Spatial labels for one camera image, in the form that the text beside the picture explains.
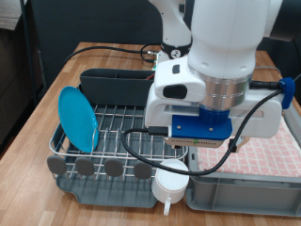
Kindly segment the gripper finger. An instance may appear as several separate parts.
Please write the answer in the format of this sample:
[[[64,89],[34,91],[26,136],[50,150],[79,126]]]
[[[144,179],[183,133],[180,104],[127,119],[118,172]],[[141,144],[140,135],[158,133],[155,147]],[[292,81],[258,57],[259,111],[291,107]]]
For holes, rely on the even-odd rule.
[[[249,140],[249,137],[239,137],[237,141],[231,138],[229,142],[229,148],[233,153],[238,153],[240,149],[248,143]]]

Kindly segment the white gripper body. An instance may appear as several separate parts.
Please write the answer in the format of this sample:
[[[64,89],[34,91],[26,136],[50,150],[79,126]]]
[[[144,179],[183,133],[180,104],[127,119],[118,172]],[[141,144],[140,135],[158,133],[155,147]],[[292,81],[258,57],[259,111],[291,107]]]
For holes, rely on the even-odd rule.
[[[170,139],[271,137],[279,127],[282,90],[252,89],[253,64],[209,60],[161,62],[150,87],[145,126]]]

